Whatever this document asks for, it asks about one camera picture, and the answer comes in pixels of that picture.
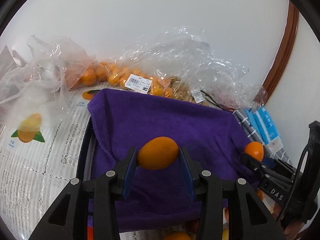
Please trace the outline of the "person's right hand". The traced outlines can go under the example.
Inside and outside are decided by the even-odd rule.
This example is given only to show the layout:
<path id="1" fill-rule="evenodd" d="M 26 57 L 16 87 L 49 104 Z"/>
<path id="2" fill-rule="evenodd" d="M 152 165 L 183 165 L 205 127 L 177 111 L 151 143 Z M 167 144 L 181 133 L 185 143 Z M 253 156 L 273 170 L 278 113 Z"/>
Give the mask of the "person's right hand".
<path id="1" fill-rule="evenodd" d="M 293 221 L 285 228 L 283 232 L 286 240 L 301 239 L 308 230 L 308 228 L 306 228 L 305 226 L 306 224 L 301 221 Z"/>

